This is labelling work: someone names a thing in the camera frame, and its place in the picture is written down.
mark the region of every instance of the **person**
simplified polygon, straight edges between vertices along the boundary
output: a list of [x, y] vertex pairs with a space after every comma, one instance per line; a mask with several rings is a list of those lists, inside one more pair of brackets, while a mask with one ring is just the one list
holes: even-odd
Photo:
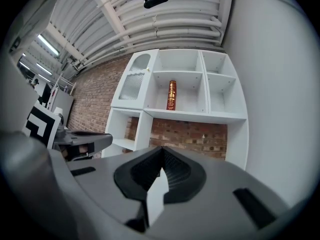
[[33, 80], [33, 83], [31, 83], [31, 86], [34, 89], [35, 86], [38, 85], [38, 84], [39, 84], [39, 80], [38, 80], [38, 78], [36, 78], [36, 79]]

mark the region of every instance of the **black and white sign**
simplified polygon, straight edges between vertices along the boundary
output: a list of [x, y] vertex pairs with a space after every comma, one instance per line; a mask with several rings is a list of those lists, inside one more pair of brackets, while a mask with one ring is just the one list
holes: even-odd
[[60, 120], [59, 116], [36, 102], [22, 131], [28, 137], [41, 141], [48, 149], [52, 149]]

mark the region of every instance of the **white ceiling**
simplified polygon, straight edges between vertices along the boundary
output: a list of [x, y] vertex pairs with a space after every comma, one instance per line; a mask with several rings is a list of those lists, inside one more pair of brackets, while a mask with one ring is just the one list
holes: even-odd
[[[227, 25], [231, 0], [169, 0], [151, 9], [145, 9], [143, 0], [58, 0], [53, 10], [50, 24], [42, 35], [59, 51], [56, 57], [38, 38], [30, 45], [21, 61], [28, 67], [39, 71], [36, 62], [43, 65], [53, 74], [50, 80], [56, 80], [61, 73], [66, 58], [72, 58], [75, 65], [82, 69], [92, 67], [112, 59], [123, 53], [131, 53], [146, 49], [166, 47], [197, 47], [214, 49], [221, 45], [224, 30]], [[222, 26], [200, 26], [193, 24], [196, 20], [212, 21], [212, 17], [219, 19]], [[121, 34], [147, 23], [163, 20], [188, 19], [188, 24], [168, 25], [159, 28], [150, 28], [116, 38], [111, 43], [93, 51], [94, 48]], [[140, 38], [143, 34], [158, 33], [159, 31], [200, 30], [201, 34], [185, 33]], [[120, 47], [113, 46], [119, 42], [129, 42]], [[96, 62], [91, 58], [110, 54]], [[70, 78], [76, 70], [69, 66], [63, 77]]]

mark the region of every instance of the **black slot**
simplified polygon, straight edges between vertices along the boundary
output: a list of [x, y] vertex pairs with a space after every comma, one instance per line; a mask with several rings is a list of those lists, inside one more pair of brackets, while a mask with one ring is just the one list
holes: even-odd
[[88, 174], [91, 172], [94, 172], [96, 169], [89, 166], [89, 167], [85, 167], [85, 168], [80, 168], [80, 169], [75, 169], [75, 170], [71, 170], [71, 174], [75, 177], [75, 176], [79, 176], [79, 175], [83, 175], [83, 174]]
[[238, 188], [233, 194], [259, 229], [276, 220], [276, 217], [249, 189]]

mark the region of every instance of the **white wall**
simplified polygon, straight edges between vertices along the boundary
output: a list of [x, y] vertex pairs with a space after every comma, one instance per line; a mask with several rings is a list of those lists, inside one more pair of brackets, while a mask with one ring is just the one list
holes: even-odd
[[320, 46], [294, 0], [233, 0], [224, 48], [246, 99], [246, 171], [290, 206], [320, 168]]
[[39, 84], [37, 84], [35, 87], [34, 87], [34, 90], [39, 94], [39, 96], [42, 97], [42, 94], [44, 92], [44, 89], [46, 87], [46, 83], [48, 83], [46, 80], [43, 80], [40, 76], [38, 76], [37, 74], [34, 76], [33, 80], [32, 80], [32, 84], [34, 82], [35, 79], [38, 79], [39, 80]]

